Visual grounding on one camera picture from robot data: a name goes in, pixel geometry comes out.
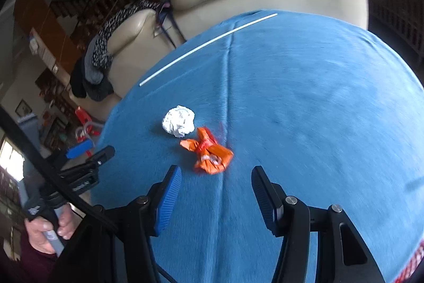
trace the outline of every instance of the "sleeve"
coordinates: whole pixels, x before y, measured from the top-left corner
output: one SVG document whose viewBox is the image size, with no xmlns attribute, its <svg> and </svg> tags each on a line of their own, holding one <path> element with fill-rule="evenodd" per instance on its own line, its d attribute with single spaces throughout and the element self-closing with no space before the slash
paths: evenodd
<svg viewBox="0 0 424 283">
<path fill-rule="evenodd" d="M 46 283 L 56 259 L 55 254 L 46 254 L 35 250 L 29 243 L 28 233 L 22 232 L 20 268 L 31 278 L 30 282 Z"/>
<path fill-rule="evenodd" d="M 19 263 L 9 259 L 3 248 L 0 248 L 0 278 L 2 282 L 8 283 L 34 283 Z"/>
</svg>

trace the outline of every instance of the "white plastic rod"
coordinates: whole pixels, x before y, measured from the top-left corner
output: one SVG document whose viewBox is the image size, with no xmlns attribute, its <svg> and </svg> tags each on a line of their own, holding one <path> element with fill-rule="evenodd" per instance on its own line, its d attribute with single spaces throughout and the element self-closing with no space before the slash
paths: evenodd
<svg viewBox="0 0 424 283">
<path fill-rule="evenodd" d="M 209 40 L 209 41 L 207 41 L 207 42 L 205 42 L 205 43 L 201 44 L 200 46 L 197 46 L 195 49 L 192 49 L 191 51 L 187 52 L 186 54 L 183 54 L 181 57 L 178 57 L 177 59 L 175 59 L 175 60 L 171 61 L 169 64 L 165 65 L 163 68 L 160 68 L 160 69 L 159 69 L 158 71 L 156 71 L 153 75 L 151 75 L 151 76 L 147 77 L 147 78 L 146 78 L 143 82 L 141 82 L 141 83 L 139 84 L 139 86 L 141 87 L 143 84 L 146 84 L 147 82 L 149 82 L 149 80 L 151 80 L 153 77 L 156 77 L 156 76 L 157 76 L 157 75 L 159 75 L 161 72 L 164 72 L 167 68 L 169 68 L 169 67 L 173 66 L 175 63 L 179 62 L 180 60 L 183 60 L 185 57 L 188 57 L 188 56 L 189 56 L 189 55 L 191 55 L 192 53 L 194 53 L 194 52 L 198 51 L 199 49 L 201 49 L 201 48 L 203 48 L 203 47 L 205 47 L 205 46 L 209 45 L 210 43 L 215 42 L 215 41 L 217 41 L 217 40 L 219 40 L 219 39 L 223 38 L 224 36 L 230 35 L 230 34 L 232 34 L 232 33 L 236 32 L 237 30 L 240 30 L 240 29 L 246 28 L 246 27 L 248 27 L 248 26 L 251 26 L 252 24 L 258 23 L 258 22 L 263 21 L 263 20 L 266 20 L 266 19 L 270 19 L 271 17 L 277 16 L 277 15 L 278 15 L 278 14 L 276 14 L 276 13 L 275 13 L 275 14 L 272 14 L 272 15 L 268 15 L 268 16 L 262 17 L 262 18 L 260 18 L 260 19 L 255 20 L 255 21 L 251 21 L 251 22 L 246 23 L 246 24 L 244 24 L 244 25 L 242 25 L 242 26 L 240 26 L 240 27 L 237 27 L 237 28 L 235 28 L 235 29 L 233 29 L 233 30 L 230 30 L 229 32 L 226 32 L 226 33 L 224 33 L 224 34 L 221 34 L 220 36 L 217 36 L 216 38 L 214 38 L 214 39 L 212 39 L 212 40 Z"/>
</svg>

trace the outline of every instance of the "red plastic chair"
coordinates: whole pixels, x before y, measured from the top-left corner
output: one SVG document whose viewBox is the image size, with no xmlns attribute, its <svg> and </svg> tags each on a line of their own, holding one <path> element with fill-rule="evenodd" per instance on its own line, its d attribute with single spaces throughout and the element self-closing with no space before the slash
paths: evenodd
<svg viewBox="0 0 424 283">
<path fill-rule="evenodd" d="M 93 122 L 90 115 L 80 106 L 75 109 L 75 115 L 83 126 L 80 126 L 75 131 L 75 137 L 77 143 L 81 143 L 87 138 L 91 140 L 90 136 L 100 135 L 100 131 L 94 130 L 94 125 L 97 127 L 103 127 L 103 125 Z M 92 156 L 90 150 L 86 151 L 88 157 Z"/>
</svg>

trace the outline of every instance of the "handle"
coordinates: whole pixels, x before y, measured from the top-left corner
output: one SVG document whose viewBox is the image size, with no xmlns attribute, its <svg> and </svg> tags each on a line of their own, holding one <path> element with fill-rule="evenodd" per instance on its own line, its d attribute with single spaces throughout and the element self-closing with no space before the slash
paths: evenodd
<svg viewBox="0 0 424 283">
<path fill-rule="evenodd" d="M 62 253 L 67 240 L 63 239 L 62 236 L 59 236 L 57 234 L 57 230 L 59 229 L 59 217 L 62 214 L 63 206 L 61 206 L 58 209 L 52 210 L 45 210 L 41 216 L 44 217 L 47 221 L 52 223 L 53 230 L 49 230 L 47 232 L 43 232 L 46 239 L 50 242 L 53 249 L 56 251 L 56 255 L 60 256 Z"/>
</svg>

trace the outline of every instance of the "human hand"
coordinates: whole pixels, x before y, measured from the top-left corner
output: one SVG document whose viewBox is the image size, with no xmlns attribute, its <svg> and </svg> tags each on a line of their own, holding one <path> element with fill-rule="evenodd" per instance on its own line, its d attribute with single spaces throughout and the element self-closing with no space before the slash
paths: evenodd
<svg viewBox="0 0 424 283">
<path fill-rule="evenodd" d="M 72 211 L 71 206 L 69 204 L 64 205 L 62 214 L 59 217 L 58 235 L 65 240 L 69 240 L 74 234 L 78 223 L 77 216 Z M 49 221 L 42 217 L 37 217 L 31 222 L 25 219 L 25 227 L 28 232 L 29 243 L 34 249 L 47 254 L 55 253 L 52 245 L 43 234 L 43 232 L 53 230 L 53 225 Z"/>
</svg>

